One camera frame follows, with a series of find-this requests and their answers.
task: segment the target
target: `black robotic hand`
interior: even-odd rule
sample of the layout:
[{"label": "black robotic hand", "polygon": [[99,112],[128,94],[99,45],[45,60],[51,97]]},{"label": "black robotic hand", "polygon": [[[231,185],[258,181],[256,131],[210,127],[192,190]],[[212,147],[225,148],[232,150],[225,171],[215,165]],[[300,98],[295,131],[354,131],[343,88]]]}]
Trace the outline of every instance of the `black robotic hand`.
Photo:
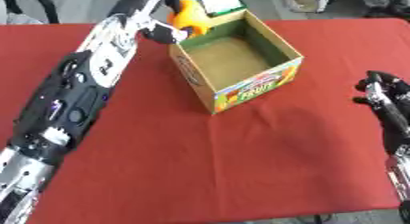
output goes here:
[{"label": "black robotic hand", "polygon": [[365,96],[353,101],[369,105],[382,124],[387,154],[395,154],[400,145],[410,145],[410,86],[394,75],[367,71],[367,78],[356,89]]}]

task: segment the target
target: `red table surface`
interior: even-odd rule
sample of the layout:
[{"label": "red table surface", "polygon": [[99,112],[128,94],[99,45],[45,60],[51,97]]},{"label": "red table surface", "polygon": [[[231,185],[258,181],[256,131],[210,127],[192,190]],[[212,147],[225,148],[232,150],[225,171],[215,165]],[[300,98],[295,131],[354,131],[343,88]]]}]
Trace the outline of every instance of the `red table surface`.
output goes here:
[{"label": "red table surface", "polygon": [[[403,21],[272,21],[306,56],[294,82],[210,116],[168,56],[143,40],[101,120],[30,224],[190,223],[398,205],[381,129],[353,85],[367,69],[410,77]],[[90,25],[0,27],[0,139]]]}]

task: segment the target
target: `silver robotic arm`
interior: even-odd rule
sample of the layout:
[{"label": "silver robotic arm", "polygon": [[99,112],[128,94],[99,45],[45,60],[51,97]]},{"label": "silver robotic arm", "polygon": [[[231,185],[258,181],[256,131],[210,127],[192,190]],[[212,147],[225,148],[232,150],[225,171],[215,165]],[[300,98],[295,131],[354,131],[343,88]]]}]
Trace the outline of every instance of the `silver robotic arm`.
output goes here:
[{"label": "silver robotic arm", "polygon": [[[190,35],[190,27],[178,30],[150,16],[162,2],[120,0],[33,93],[0,153],[0,224],[27,221],[39,194],[109,101],[136,53],[138,32],[165,44]],[[178,0],[166,4],[178,11]]]}]

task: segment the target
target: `screw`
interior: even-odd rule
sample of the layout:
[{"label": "screw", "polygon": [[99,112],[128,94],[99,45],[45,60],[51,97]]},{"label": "screw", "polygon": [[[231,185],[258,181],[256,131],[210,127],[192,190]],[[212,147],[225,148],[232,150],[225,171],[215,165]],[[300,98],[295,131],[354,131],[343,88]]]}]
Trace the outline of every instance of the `screw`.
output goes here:
[{"label": "screw", "polygon": [[85,76],[84,76],[83,74],[81,74],[81,73],[76,73],[76,74],[75,74],[75,78],[77,78],[77,80],[78,80],[80,83],[83,83],[83,82],[85,81]]}]

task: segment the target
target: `cardboard box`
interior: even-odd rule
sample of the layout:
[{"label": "cardboard box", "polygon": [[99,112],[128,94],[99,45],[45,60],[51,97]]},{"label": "cardboard box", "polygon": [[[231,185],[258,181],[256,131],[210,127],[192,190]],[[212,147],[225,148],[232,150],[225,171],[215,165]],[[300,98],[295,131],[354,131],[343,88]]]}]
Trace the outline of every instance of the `cardboard box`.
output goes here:
[{"label": "cardboard box", "polygon": [[170,56],[211,113],[295,77],[303,56],[246,9],[212,19],[213,29],[170,47]]}]

